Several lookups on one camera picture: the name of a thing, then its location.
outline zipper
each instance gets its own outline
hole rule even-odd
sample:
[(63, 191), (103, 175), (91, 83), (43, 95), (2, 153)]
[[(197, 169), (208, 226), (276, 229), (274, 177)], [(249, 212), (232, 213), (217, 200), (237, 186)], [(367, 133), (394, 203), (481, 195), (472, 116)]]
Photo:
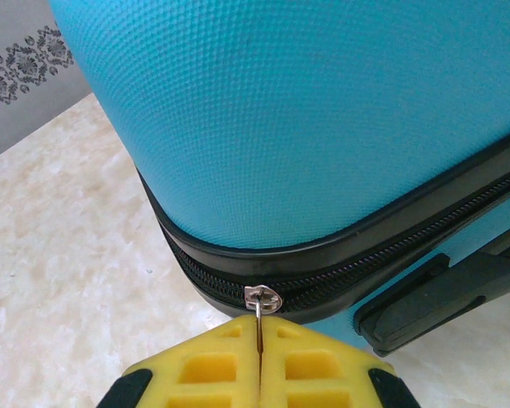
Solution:
[(395, 243), (375, 251), (373, 254), (355, 260), (346, 261), (343, 266), (331, 270), (314, 272), (312, 276), (299, 279), (289, 277), (264, 278), (267, 286), (246, 286), (247, 281), (260, 281), (261, 278), (239, 277), (238, 280), (224, 279), (217, 270), (209, 269), (187, 255), (165, 232), (168, 244), (172, 248), (176, 259), (181, 265), (187, 277), (205, 294), (219, 302), (237, 308), (249, 309), (247, 293), (255, 287), (257, 290), (271, 291), (278, 298), (273, 302), (280, 304), (273, 312), (289, 313), (308, 309), (318, 303), (325, 302), (340, 292), (347, 291), (356, 283), (362, 281), (378, 270), (401, 259), (409, 252), (415, 250), (424, 243), (444, 236), (454, 225), (473, 218), (479, 211), (488, 207), (506, 194), (510, 193), (510, 173), (505, 175), (487, 189), (478, 193), (456, 209), (433, 221), (431, 224), (420, 227), (407, 237), (399, 239)]

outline marble floor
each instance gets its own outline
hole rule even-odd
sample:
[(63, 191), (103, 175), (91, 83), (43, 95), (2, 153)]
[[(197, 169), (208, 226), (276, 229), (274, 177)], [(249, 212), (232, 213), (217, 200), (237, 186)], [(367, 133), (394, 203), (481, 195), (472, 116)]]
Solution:
[[(0, 155), (0, 407), (90, 407), (228, 318), (183, 277), (93, 95)], [(510, 408), (510, 295), (387, 359), (423, 408)]]

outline floral pattern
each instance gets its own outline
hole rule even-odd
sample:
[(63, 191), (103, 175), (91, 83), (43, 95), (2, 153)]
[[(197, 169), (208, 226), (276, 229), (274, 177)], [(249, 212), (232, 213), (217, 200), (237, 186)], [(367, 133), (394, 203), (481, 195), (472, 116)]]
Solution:
[(47, 75), (57, 75), (57, 67), (74, 64), (71, 51), (58, 28), (48, 25), (37, 31), (37, 37), (25, 37), (25, 45), (13, 44), (0, 54), (0, 109), (17, 100), (18, 91), (30, 92), (30, 85), (39, 87)]

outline textured fabric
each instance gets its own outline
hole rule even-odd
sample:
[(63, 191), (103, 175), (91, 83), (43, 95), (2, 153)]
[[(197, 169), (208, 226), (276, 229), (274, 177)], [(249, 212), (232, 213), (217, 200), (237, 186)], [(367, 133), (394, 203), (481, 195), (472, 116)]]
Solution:
[(353, 324), (355, 312), (363, 304), (406, 277), (409, 273), (413, 272), (439, 253), (450, 257), (450, 266), (453, 266), (461, 262), (471, 253), (479, 250), (488, 242), (493, 241), (497, 236), (503, 234), (507, 230), (510, 230), (510, 199), (474, 221), (467, 228), (453, 235), (434, 251), (431, 251), (410, 268), (395, 276), (392, 280), (388, 281), (385, 285), (378, 288), (378, 290), (371, 293), (353, 307), (328, 319), (317, 321), (309, 326), (318, 332), (323, 332), (329, 336), (338, 338), (345, 343), (357, 347), (366, 346), (366, 340), (355, 333)]
[(171, 219), (329, 235), (510, 132), (509, 2), (51, 0)]

